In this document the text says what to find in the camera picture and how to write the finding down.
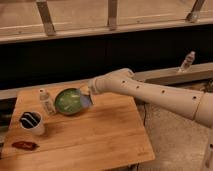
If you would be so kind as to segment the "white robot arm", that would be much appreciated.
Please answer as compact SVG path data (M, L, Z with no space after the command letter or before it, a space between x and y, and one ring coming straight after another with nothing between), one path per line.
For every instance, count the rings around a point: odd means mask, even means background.
M80 87L85 95L107 92L155 104L211 129L200 171L213 171L213 93L136 81L129 68L90 79Z

